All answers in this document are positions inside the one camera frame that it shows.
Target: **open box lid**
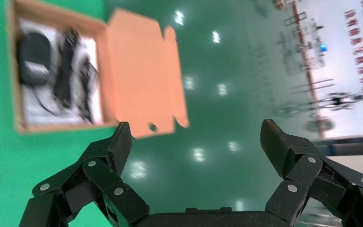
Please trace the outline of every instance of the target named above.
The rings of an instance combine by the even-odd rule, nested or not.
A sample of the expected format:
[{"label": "open box lid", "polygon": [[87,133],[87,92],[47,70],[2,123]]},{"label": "open box lid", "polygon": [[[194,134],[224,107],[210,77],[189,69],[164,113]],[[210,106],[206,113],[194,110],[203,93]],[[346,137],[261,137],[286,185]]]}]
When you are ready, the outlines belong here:
[{"label": "open box lid", "polygon": [[174,118],[189,126],[182,86],[176,33],[159,23],[123,9],[108,22],[111,79],[103,84],[108,110],[129,122],[135,138],[170,134]]},{"label": "open box lid", "polygon": [[[181,126],[189,126],[176,34],[171,27],[165,29],[163,38],[157,21],[122,9],[105,24],[36,0],[13,2],[11,9],[21,17],[57,29],[70,26],[95,39],[105,125],[129,122],[137,139],[174,133],[174,118]],[[16,20],[10,14],[9,26],[14,28]],[[19,84],[15,88],[16,103],[21,104]],[[22,115],[19,109],[16,105],[17,116]]]}]

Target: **black cable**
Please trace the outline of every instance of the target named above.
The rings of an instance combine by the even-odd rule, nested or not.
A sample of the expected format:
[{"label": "black cable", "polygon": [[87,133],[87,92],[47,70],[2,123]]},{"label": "black cable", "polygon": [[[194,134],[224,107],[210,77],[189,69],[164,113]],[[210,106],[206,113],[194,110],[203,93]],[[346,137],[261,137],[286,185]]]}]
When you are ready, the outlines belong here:
[{"label": "black cable", "polygon": [[73,71],[72,62],[78,41],[78,33],[71,29],[65,33],[63,48],[59,48],[61,61],[53,86],[53,95],[56,101],[65,108],[71,106],[70,76]]},{"label": "black cable", "polygon": [[83,100],[80,102],[78,108],[80,110],[80,117],[85,121],[94,123],[89,105],[89,97],[92,91],[92,85],[95,84],[97,71],[90,62],[88,55],[86,55],[81,62],[80,69],[80,82],[83,90]]},{"label": "black cable", "polygon": [[35,100],[38,102],[38,104],[40,105],[40,107],[42,107],[44,110],[46,110],[48,113],[52,114],[52,115],[55,115],[55,116],[60,116],[59,113],[55,113],[53,112],[52,110],[48,109],[46,106],[44,106],[40,100],[40,98],[38,97],[36,91],[35,91],[35,88],[34,87],[31,87],[31,90],[33,92],[33,95],[34,95],[34,98]]}]

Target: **black device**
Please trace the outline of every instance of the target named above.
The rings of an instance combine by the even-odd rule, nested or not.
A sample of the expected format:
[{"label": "black device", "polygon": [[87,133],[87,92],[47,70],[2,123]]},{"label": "black device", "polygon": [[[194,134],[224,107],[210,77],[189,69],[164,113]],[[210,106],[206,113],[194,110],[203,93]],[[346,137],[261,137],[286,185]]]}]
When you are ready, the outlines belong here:
[{"label": "black device", "polygon": [[47,83],[51,66],[51,43],[41,33],[24,35],[17,44],[20,82],[30,87]]},{"label": "black device", "polygon": [[149,206],[121,179],[131,149],[130,127],[121,122],[112,137],[92,142],[78,161],[38,183],[20,227],[67,227],[95,202],[114,227],[291,227],[309,198],[322,202],[344,227],[363,227],[363,174],[322,155],[306,138],[262,123],[260,142],[283,182],[265,211],[231,208],[150,215]]},{"label": "black device", "polygon": [[64,108],[71,106],[70,76],[73,72],[74,51],[78,45],[80,36],[70,29],[64,33],[63,46],[59,47],[60,63],[56,75],[55,85],[53,86],[53,95],[56,101]]}]

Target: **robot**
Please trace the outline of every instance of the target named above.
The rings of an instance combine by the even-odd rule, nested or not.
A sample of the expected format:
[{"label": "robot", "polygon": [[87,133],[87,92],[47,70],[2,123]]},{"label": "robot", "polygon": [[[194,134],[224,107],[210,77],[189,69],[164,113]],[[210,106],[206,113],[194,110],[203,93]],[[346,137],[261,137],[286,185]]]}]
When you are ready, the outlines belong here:
[{"label": "robot", "polygon": [[351,110],[355,103],[363,101],[363,95],[352,94],[349,92],[330,93],[329,97],[316,102],[311,102],[311,105],[317,105],[318,109]]}]

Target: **green epoxy floor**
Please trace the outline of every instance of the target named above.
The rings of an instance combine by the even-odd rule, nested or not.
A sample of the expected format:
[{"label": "green epoxy floor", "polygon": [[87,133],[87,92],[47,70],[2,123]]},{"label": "green epoxy floor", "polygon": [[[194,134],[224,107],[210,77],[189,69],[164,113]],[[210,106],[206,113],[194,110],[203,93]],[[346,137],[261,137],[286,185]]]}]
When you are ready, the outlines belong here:
[{"label": "green epoxy floor", "polygon": [[[190,127],[134,140],[122,175],[152,213],[264,210],[281,179],[259,144],[262,120],[274,118],[290,134],[319,138],[304,130],[308,113],[293,119],[273,111],[275,105],[310,100],[291,94],[289,88],[306,84],[305,74],[286,72],[277,44],[291,9],[278,11],[271,0],[107,0],[106,7],[94,0],[49,2],[103,20],[122,7],[176,30]],[[0,226],[7,227],[18,226],[36,183],[75,162],[89,142],[113,129],[31,136],[13,130],[4,6],[0,1]],[[177,10],[184,14],[182,26],[174,21]],[[297,55],[289,61],[301,60]],[[90,204],[70,226],[109,224]]]}]

